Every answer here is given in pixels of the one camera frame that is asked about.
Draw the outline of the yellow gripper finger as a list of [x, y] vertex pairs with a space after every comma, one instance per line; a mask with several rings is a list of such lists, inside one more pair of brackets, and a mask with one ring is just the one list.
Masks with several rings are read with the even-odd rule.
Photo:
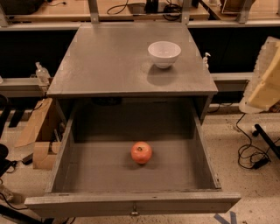
[[246, 114], [268, 111], [280, 101], [280, 39], [267, 37], [255, 62], [252, 78], [239, 102]]

